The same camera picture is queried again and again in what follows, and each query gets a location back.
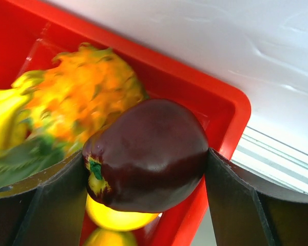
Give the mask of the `dark purple plum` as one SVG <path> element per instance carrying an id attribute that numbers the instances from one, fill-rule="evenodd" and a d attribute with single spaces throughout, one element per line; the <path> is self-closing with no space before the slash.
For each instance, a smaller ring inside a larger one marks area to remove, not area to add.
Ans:
<path id="1" fill-rule="evenodd" d="M 88 194 L 117 211 L 164 212 L 195 190 L 208 149 L 192 111 L 168 99 L 145 100 L 85 142 Z"/>

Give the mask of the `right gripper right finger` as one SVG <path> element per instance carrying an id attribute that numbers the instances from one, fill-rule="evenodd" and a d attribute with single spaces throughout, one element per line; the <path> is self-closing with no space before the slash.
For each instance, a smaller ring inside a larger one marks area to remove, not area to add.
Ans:
<path id="1" fill-rule="evenodd" d="M 208 151 L 205 182 L 217 245 L 308 245 L 308 194 Z"/>

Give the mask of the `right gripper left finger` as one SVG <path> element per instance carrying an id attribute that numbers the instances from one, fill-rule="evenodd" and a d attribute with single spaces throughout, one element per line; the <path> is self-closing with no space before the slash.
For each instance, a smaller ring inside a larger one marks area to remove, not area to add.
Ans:
<path id="1" fill-rule="evenodd" d="M 82 153 L 0 189 L 0 245 L 79 245 L 87 173 Z"/>

